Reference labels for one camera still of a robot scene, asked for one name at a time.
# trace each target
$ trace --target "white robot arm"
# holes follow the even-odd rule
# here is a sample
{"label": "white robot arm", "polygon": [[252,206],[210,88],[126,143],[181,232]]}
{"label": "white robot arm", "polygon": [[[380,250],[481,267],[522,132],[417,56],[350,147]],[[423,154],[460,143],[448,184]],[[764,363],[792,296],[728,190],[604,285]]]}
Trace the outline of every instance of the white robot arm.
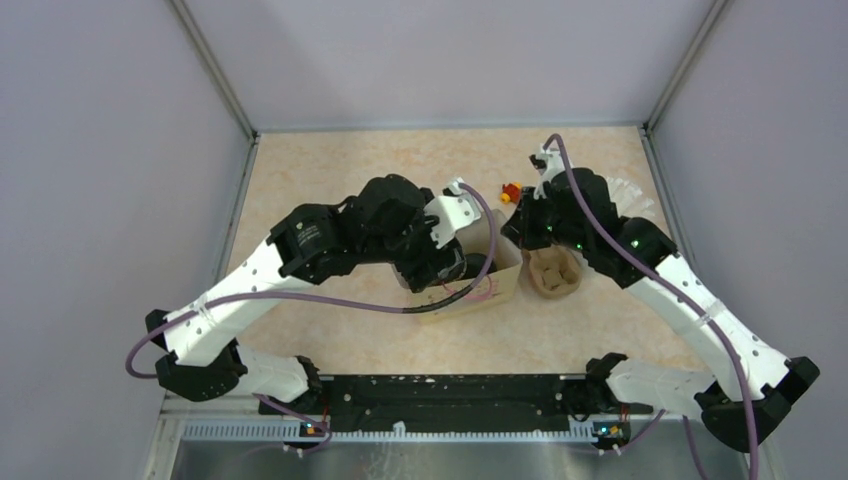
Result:
{"label": "white robot arm", "polygon": [[[556,244],[580,251],[590,267],[657,312],[710,370],[670,369],[611,353],[589,362],[587,381],[603,384],[619,403],[700,416],[719,440],[748,451],[743,390],[725,345],[707,324],[711,320],[739,355],[744,392],[753,400],[758,441],[765,439],[818,377],[815,364],[806,357],[786,357],[748,330],[701,283],[656,225],[618,215],[602,177],[586,168],[570,170],[554,149],[543,148],[531,161],[541,181],[522,191],[502,235],[523,249]],[[598,235],[578,204],[567,173],[573,174],[595,220],[615,243],[702,306],[706,315],[698,315],[667,286],[634,268]],[[149,332],[161,331],[165,324],[173,327],[152,339],[167,352],[156,363],[160,385],[192,401],[226,393],[260,394],[293,410],[310,408],[321,381],[309,359],[262,354],[238,345],[235,338],[282,299],[298,298],[302,295],[298,292],[331,276],[347,275],[362,263],[393,265],[401,282],[413,291],[459,278],[465,261],[454,235],[481,218],[480,206],[460,189],[461,182],[455,180],[445,195],[434,196],[429,189],[389,175],[372,179],[358,196],[339,205],[296,207],[253,254],[196,301],[174,312],[155,310],[148,315]],[[469,287],[438,304],[397,313],[440,308]],[[250,299],[239,298],[245,292],[250,292]],[[129,363],[127,368],[132,373]]]}
{"label": "white robot arm", "polygon": [[[552,136],[549,144],[556,138]],[[788,414],[792,404],[818,377],[806,357],[790,359],[754,335],[698,279],[674,243],[652,222],[620,217],[606,180],[587,168],[568,166],[567,156],[543,146],[530,157],[541,174],[537,187],[525,188],[502,233],[519,248],[534,250],[564,245],[579,251],[589,266],[650,306],[683,337],[710,372],[676,370],[610,354],[595,362],[594,375],[604,379],[616,400],[700,417],[725,444],[748,451],[743,392],[731,357],[712,321],[739,357],[744,384],[756,418],[759,441]],[[597,225],[576,198],[572,180]],[[667,285],[645,275],[598,232],[600,226],[621,249],[706,311],[699,315]],[[592,373],[593,365],[587,368]]]}
{"label": "white robot arm", "polygon": [[[465,262],[454,236],[482,212],[461,184],[457,178],[445,195],[434,196],[389,175],[372,179],[358,196],[339,205],[295,208],[241,265],[197,300],[148,315],[152,331],[195,314],[154,340],[168,352],[156,364],[160,384],[193,401],[227,393],[267,395],[287,404],[300,399],[319,381],[308,359],[257,352],[238,345],[236,337],[286,295],[295,297],[331,276],[347,275],[358,264],[390,263],[413,291],[458,278]],[[273,295],[228,301],[245,292]]]}

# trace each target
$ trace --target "beige tabletop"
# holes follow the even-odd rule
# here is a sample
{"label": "beige tabletop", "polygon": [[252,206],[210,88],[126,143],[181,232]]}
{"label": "beige tabletop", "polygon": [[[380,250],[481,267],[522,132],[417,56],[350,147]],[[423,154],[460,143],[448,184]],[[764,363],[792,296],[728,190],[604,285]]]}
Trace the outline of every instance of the beige tabletop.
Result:
{"label": "beige tabletop", "polygon": [[[269,229],[302,203],[336,204],[375,176],[398,173],[441,191],[454,176],[492,207],[503,183],[535,185],[528,156],[559,132],[575,166],[632,182],[655,204],[667,230],[635,127],[526,128],[293,133],[263,135],[238,226],[230,270]],[[357,267],[310,290],[340,298],[406,306],[407,293],[387,265]],[[287,301],[239,340],[281,356],[310,357],[322,373],[582,373],[608,352],[667,366],[703,364],[648,307],[611,280],[584,269],[580,288],[540,297],[522,272],[514,298],[491,309],[421,324],[412,316]]]}

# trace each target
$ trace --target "white plastic arm link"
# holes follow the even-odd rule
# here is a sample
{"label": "white plastic arm link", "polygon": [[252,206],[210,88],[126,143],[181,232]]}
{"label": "white plastic arm link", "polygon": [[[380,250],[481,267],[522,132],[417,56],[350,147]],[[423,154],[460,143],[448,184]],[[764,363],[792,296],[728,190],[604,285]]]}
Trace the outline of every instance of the white plastic arm link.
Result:
{"label": "white plastic arm link", "polygon": [[221,350],[256,319],[280,303],[278,299],[247,300],[207,309],[203,305],[227,295],[267,290],[299,291],[312,287],[295,277],[280,277],[283,261],[277,248],[264,240],[232,273],[206,291],[196,301],[168,314],[172,320],[189,310],[198,315],[165,332],[168,351],[177,355],[178,365],[205,367]]}
{"label": "white plastic arm link", "polygon": [[[787,357],[751,333],[701,283],[683,257],[670,255],[657,266],[656,272],[692,297],[698,305],[704,307],[709,317],[727,335],[740,357],[753,400],[763,398],[762,387],[765,385],[776,387],[783,380],[789,371],[786,366]],[[671,292],[647,277],[628,287],[627,291],[650,306],[675,333],[686,340],[701,360],[707,364],[730,400],[742,400],[730,356],[707,325],[706,318],[700,318]]]}

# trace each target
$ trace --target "light purple wall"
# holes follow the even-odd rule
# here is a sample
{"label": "light purple wall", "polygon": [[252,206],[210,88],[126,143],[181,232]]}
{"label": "light purple wall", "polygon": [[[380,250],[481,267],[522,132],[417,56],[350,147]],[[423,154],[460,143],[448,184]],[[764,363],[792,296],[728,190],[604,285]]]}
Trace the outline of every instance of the light purple wall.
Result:
{"label": "light purple wall", "polygon": [[844,478],[848,2],[735,2],[656,134],[707,285],[822,376],[776,433],[788,478]]}
{"label": "light purple wall", "polygon": [[0,5],[0,477],[137,478],[123,357],[212,280],[247,142],[166,2]]}
{"label": "light purple wall", "polygon": [[259,130],[637,123],[712,0],[188,0]]}

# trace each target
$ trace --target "purple cable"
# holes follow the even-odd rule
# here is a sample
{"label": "purple cable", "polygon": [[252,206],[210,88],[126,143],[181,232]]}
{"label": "purple cable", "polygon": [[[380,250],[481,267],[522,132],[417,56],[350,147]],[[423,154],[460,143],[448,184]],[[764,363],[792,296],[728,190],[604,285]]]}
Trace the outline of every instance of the purple cable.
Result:
{"label": "purple cable", "polygon": [[[492,261],[495,258],[495,246],[497,243],[498,232],[497,232],[497,222],[495,222],[495,216],[492,213],[492,209],[489,208],[489,205],[486,203],[486,199],[480,195],[477,190],[474,190],[470,185],[465,183],[460,183],[459,188],[468,192],[474,199],[480,204],[480,207],[483,209],[483,213],[486,215],[486,221],[489,223],[489,249],[486,252],[486,261],[483,262],[483,267],[480,269],[480,273],[474,278],[471,284],[460,290],[466,290],[462,295],[467,295],[469,292],[474,290],[474,288],[486,278],[486,275],[489,272],[489,267],[492,265]],[[219,305],[223,305],[225,303],[239,302],[243,300],[261,300],[261,299],[283,299],[283,300],[301,300],[305,302],[316,302],[316,303],[326,303],[329,305],[337,305],[339,307],[349,307],[349,308],[357,308],[360,310],[371,310],[374,312],[381,313],[396,313],[396,314],[409,314],[416,312],[409,312],[404,307],[388,307],[384,305],[374,305],[371,303],[363,303],[363,302],[355,302],[353,300],[343,300],[341,298],[333,298],[333,297],[324,297],[321,295],[310,295],[308,293],[295,293],[295,292],[285,292],[285,291],[267,291],[267,292],[252,292],[252,293],[237,293],[234,295],[227,295],[225,297],[216,298],[214,300],[210,300],[206,303],[207,309],[215,308]],[[126,360],[124,360],[124,368],[130,376],[135,378],[142,379],[151,379],[156,378],[155,373],[143,373],[133,367],[133,360],[135,360],[138,352],[141,351],[144,346],[152,341],[154,338],[162,335],[166,331],[176,327],[177,325],[188,321],[194,318],[197,315],[197,312],[194,310],[189,310],[177,318],[169,321],[168,323],[164,323],[153,330],[150,331],[147,335],[142,337],[141,340],[136,342],[135,345],[130,349],[129,354],[127,354]]]}
{"label": "purple cable", "polygon": [[311,418],[307,417],[306,415],[297,413],[294,410],[292,410],[290,408],[286,408],[282,405],[278,405],[277,403],[272,402],[271,399],[268,398],[267,395],[254,394],[253,396],[256,397],[257,399],[259,399],[259,401],[264,403],[266,406],[271,407],[274,410],[276,410],[276,411],[278,411],[282,414],[292,416],[292,417],[300,420],[301,422],[306,422],[306,423],[311,423],[311,424],[316,425],[318,427],[318,430],[321,430],[322,432],[327,434],[327,437],[324,440],[322,440],[321,443],[319,443],[318,445],[315,445],[314,447],[310,448],[309,450],[304,450],[303,451],[304,455],[311,455],[313,453],[320,452],[321,450],[324,450],[325,448],[327,448],[327,446],[330,444],[330,439],[333,438],[333,430],[330,429],[330,425],[328,425],[327,423],[316,422],[316,421],[312,420]]}
{"label": "purple cable", "polygon": [[[648,268],[645,264],[639,261],[636,257],[631,255],[627,250],[624,249],[618,242],[615,241],[614,238],[604,230],[604,227],[601,226],[601,223],[598,222],[598,219],[595,218],[595,215],[592,213],[592,210],[589,208],[589,205],[586,203],[586,199],[583,198],[583,193],[580,192],[580,188],[577,185],[577,180],[574,178],[574,172],[571,170],[571,163],[568,161],[568,153],[565,151],[565,143],[562,140],[562,137],[555,133],[551,135],[548,140],[545,142],[543,148],[548,148],[551,143],[556,142],[559,147],[560,155],[562,155],[563,165],[565,166],[565,174],[568,177],[568,183],[571,185],[571,190],[574,192],[574,198],[577,199],[577,203],[580,205],[580,209],[583,210],[583,214],[586,215],[586,218],[589,219],[589,223],[592,224],[592,227],[595,228],[595,231],[603,237],[603,239],[612,247],[622,258],[627,260],[631,265],[636,267],[637,270],[642,272],[646,277],[651,280],[659,283],[669,292],[674,294],[678,299],[683,301],[686,305],[689,306],[699,317],[707,317],[706,310],[704,310],[700,305],[698,305],[692,297],[683,293],[682,290],[675,287],[668,280],[662,278],[656,272]],[[739,355],[736,353],[736,349],[733,348],[733,344],[730,343],[730,339],[727,338],[727,335],[721,330],[721,327],[716,325],[712,319],[709,319],[707,324],[710,326],[710,329],[715,333],[716,337],[718,337],[721,344],[724,346],[724,349],[727,350],[728,356],[730,356],[730,361],[733,364],[733,370],[736,371],[736,377],[739,380],[739,389],[742,393],[742,405],[745,409],[745,424],[748,428],[748,450],[751,455],[751,467],[748,472],[748,478],[750,480],[756,480],[759,476],[759,452],[757,451],[757,424],[754,421],[754,404],[751,400],[751,392],[748,389],[747,382],[745,381],[745,370],[742,368],[742,363],[739,360]]]}
{"label": "purple cable", "polygon": [[692,425],[689,423],[689,417],[683,416],[683,429],[686,430],[686,440],[689,441],[689,451],[692,453],[692,461],[695,463],[695,468],[698,469],[698,475],[701,480],[709,480],[707,471],[704,469],[704,464],[701,462],[701,456],[698,455],[698,449],[695,447],[695,434],[692,433]]}
{"label": "purple cable", "polygon": [[[317,421],[315,421],[315,420],[313,420],[313,419],[311,419],[311,418],[307,417],[306,415],[302,415],[302,414],[300,414],[300,413],[295,412],[294,410],[291,410],[291,409],[289,409],[289,408],[286,408],[286,407],[284,407],[284,406],[282,406],[282,405],[278,405],[278,404],[276,404],[276,403],[272,402],[272,401],[271,401],[271,399],[269,399],[267,395],[256,395],[256,394],[254,394],[253,396],[254,396],[254,397],[256,397],[256,398],[257,398],[260,402],[262,402],[262,403],[264,403],[265,405],[267,405],[268,407],[271,407],[271,408],[273,408],[274,410],[276,410],[276,411],[278,411],[278,412],[280,412],[280,413],[282,413],[282,414],[284,414],[284,415],[292,416],[292,417],[294,417],[294,418],[296,418],[296,419],[300,420],[301,422],[306,422],[306,423],[309,423],[309,424],[313,424],[313,425],[315,425],[316,427],[318,427],[318,430],[321,430],[323,433],[327,434],[326,438],[324,438],[324,440],[321,440],[321,443],[319,443],[318,445],[315,445],[314,447],[312,447],[312,448],[310,448],[310,449],[308,449],[308,450],[303,450],[303,455],[304,455],[304,456],[306,456],[306,455],[311,455],[311,454],[313,454],[313,453],[320,452],[321,450],[324,450],[325,448],[327,448],[327,446],[328,446],[328,445],[329,445],[329,443],[330,443],[330,439],[332,439],[332,438],[333,438],[333,431],[330,429],[330,426],[329,426],[329,425],[327,425],[327,423],[325,423],[325,422],[317,422]],[[246,451],[246,452],[242,453],[241,455],[239,455],[238,457],[234,458],[233,460],[230,460],[229,462],[227,462],[227,463],[226,463],[226,464],[225,464],[225,465],[224,465],[224,466],[223,466],[223,467],[222,467],[222,468],[218,471],[218,473],[217,473],[217,474],[213,475],[213,477],[212,477],[212,478],[223,478],[223,477],[224,477],[224,475],[225,475],[227,472],[229,472],[229,470],[230,470],[232,467],[234,467],[236,464],[238,464],[239,462],[241,462],[241,461],[242,461],[242,460],[244,460],[245,458],[247,458],[247,457],[249,457],[249,456],[251,456],[251,455],[253,455],[253,454],[256,454],[256,453],[259,453],[259,452],[262,452],[262,451],[265,451],[265,450],[272,450],[272,449],[273,449],[273,450],[281,449],[281,450],[283,450],[283,451],[286,451],[286,445],[285,445],[285,444],[280,445],[279,443],[272,443],[272,444],[266,444],[266,445],[259,445],[258,447],[251,448],[250,450],[248,450],[248,451]]]}
{"label": "purple cable", "polygon": [[[627,445],[619,447],[619,449],[618,449],[619,454],[623,454],[627,450],[630,450],[630,447],[632,447],[633,445],[636,445],[643,438],[648,436],[648,434],[651,433],[651,431],[654,428],[656,428],[657,425],[659,425],[660,419],[662,419],[663,415],[665,415],[665,414],[666,414],[665,410],[660,410],[659,412],[657,412],[657,416],[654,417],[653,420],[650,421],[650,423],[648,423],[647,425],[642,427],[642,430],[639,430],[639,433],[637,433],[629,442],[627,442]],[[585,453],[587,455],[595,455],[595,456],[599,455],[598,452],[608,453],[608,452],[614,452],[615,451],[615,450],[598,450],[598,449],[588,450],[588,449],[585,449],[585,448],[575,448],[575,447],[567,447],[567,449],[568,449],[569,452]]]}

